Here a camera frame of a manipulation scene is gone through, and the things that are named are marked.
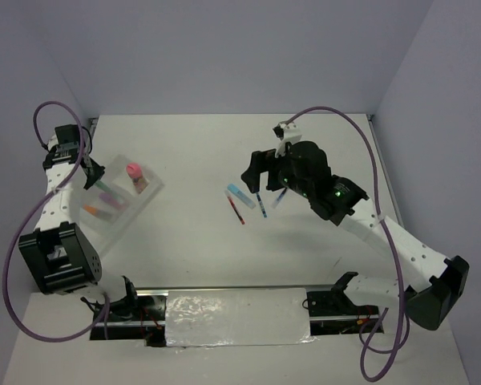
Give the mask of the purple cap highlighter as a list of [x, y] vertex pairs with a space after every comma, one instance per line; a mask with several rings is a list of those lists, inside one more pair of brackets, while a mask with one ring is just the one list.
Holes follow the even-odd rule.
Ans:
[[99, 194], [99, 199], [118, 211], [122, 211], [127, 207], [127, 202], [121, 196], [114, 196], [106, 192], [101, 192]]

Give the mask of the blue cap highlighter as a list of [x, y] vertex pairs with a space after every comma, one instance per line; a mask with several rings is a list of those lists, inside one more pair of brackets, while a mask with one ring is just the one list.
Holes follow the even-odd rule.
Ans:
[[227, 186], [227, 190], [250, 209], [254, 209], [256, 207], [255, 202], [248, 195], [242, 192], [236, 185], [229, 184]]

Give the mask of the pink cap glue stick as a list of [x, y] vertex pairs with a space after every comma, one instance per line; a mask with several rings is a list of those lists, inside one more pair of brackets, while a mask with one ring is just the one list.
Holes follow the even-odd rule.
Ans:
[[144, 177], [142, 168], [137, 163], [129, 163], [126, 166], [126, 172], [133, 183], [135, 191], [141, 194], [148, 186], [148, 181]]

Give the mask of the orange cap highlighter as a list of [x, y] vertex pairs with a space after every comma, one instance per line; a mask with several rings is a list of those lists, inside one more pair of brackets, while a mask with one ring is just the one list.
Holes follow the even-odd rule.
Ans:
[[102, 221], [111, 221], [114, 218], [113, 214], [102, 209], [98, 209], [94, 206], [84, 205], [83, 209], [90, 213], [93, 217], [99, 218]]

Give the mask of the red gel pen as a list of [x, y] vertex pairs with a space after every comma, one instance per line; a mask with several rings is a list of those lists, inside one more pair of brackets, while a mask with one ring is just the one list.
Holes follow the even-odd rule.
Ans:
[[245, 219], [241, 216], [241, 213], [240, 213], [239, 209], [237, 208], [236, 204], [234, 203], [234, 201], [233, 201], [233, 199], [230, 195], [230, 192], [228, 190], [225, 190], [224, 194], [225, 194], [230, 206], [232, 207], [233, 212], [236, 214], [237, 219], [240, 221], [240, 223], [242, 225], [245, 225]]

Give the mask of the green cap highlighter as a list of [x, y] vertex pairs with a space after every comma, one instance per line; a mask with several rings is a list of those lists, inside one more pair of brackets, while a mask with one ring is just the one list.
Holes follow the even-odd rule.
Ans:
[[97, 188], [101, 189], [102, 191], [112, 195], [115, 194], [115, 190], [104, 184], [101, 180], [97, 180], [95, 182]]

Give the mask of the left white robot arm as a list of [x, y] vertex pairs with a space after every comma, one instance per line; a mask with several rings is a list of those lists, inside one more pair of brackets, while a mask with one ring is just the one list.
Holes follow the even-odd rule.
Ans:
[[133, 283], [109, 274], [99, 252], [79, 225], [84, 200], [102, 178], [105, 168], [89, 155], [84, 132], [75, 124], [58, 126], [42, 162], [49, 198], [31, 233], [18, 241], [19, 251], [43, 294], [73, 294], [110, 312], [120, 320], [135, 318], [141, 309]]

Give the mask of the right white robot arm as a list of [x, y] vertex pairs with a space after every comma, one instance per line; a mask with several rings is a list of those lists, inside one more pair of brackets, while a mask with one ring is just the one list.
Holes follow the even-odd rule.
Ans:
[[368, 245], [380, 257], [398, 263], [395, 282], [349, 272], [338, 280], [333, 307], [350, 314], [358, 306], [402, 305], [409, 319], [426, 330], [437, 330], [462, 296], [469, 263], [460, 256], [439, 253], [403, 227], [377, 213], [376, 204], [353, 181], [334, 175], [325, 152], [314, 142], [286, 144], [255, 151], [241, 179], [252, 193], [260, 190], [267, 173], [269, 191], [288, 188], [304, 197], [321, 219], [329, 221]]

